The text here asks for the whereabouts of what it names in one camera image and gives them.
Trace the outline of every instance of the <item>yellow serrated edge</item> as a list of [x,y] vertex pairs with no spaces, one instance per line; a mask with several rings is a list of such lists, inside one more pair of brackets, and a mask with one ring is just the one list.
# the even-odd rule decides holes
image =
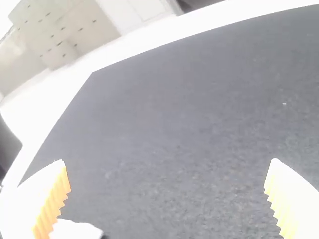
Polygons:
[[36,223],[31,229],[35,239],[49,239],[49,233],[53,231],[53,224],[57,222],[57,217],[61,215],[60,209],[64,207],[64,200],[71,192],[66,167],[62,167],[56,176],[49,196],[41,208],[41,213],[37,216]]
[[273,159],[264,188],[284,239],[319,238],[319,192],[309,182]]

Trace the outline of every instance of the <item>white wall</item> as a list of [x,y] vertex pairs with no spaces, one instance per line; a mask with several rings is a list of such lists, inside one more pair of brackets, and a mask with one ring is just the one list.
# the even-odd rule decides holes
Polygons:
[[174,14],[167,0],[96,0],[121,35]]

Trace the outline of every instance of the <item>dark gray carpet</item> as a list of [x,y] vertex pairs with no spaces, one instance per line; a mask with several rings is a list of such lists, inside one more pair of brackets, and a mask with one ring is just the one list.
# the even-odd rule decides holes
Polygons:
[[65,160],[63,216],[112,239],[279,238],[270,160],[319,186],[318,22],[272,14],[95,72],[28,175]]

